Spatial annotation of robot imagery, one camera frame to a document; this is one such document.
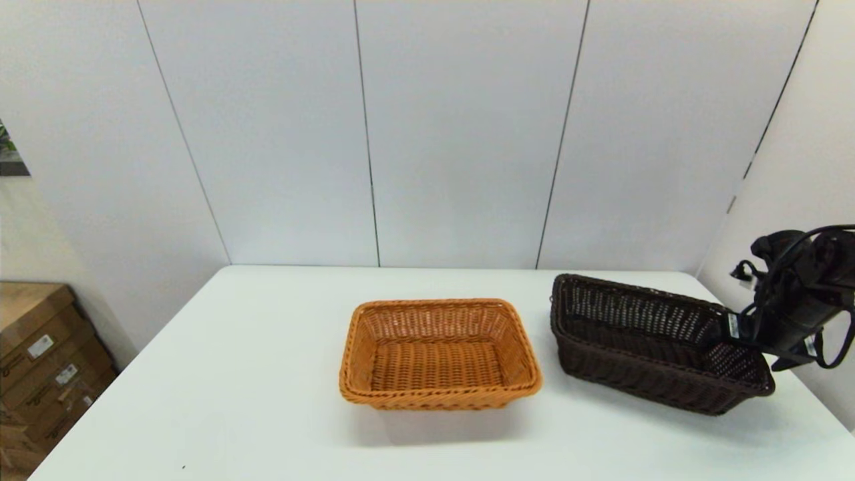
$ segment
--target basket bottom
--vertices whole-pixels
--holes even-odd
[[[499,404],[374,404],[371,407],[379,411],[485,411],[502,409],[507,402]]]
[[[637,365],[619,364],[596,353],[584,354],[560,348],[558,359],[564,372],[570,376],[707,416],[720,416],[748,397]]]
[[[371,389],[446,389],[501,386],[492,342],[398,342],[377,347]]]

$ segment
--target brown wicker basket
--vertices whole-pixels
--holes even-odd
[[[339,373],[346,400],[378,409],[504,407],[541,383],[522,322],[499,299],[362,304]]]
[[[720,342],[728,311],[690,297],[562,274],[552,332],[571,376],[696,413],[775,392],[759,351]]]

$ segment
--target rectangular basket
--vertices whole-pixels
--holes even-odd
[[[339,373],[346,400],[377,409],[504,407],[541,383],[519,315],[499,299],[362,304]]]
[[[552,286],[565,372],[713,416],[775,392],[759,351],[721,342],[727,315],[718,304],[584,276],[562,274]]]

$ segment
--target stacked boxes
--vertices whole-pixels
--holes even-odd
[[[0,461],[30,472],[115,379],[62,284],[0,282]]]

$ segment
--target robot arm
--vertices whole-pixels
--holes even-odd
[[[817,362],[837,367],[855,337],[855,224],[832,225],[807,233],[784,230],[760,237],[752,254],[769,271],[743,260],[731,276],[758,279],[754,302],[732,316],[722,332],[732,342],[779,357],[773,371]],[[827,363],[823,326],[842,311],[850,314],[849,330],[840,353]]]

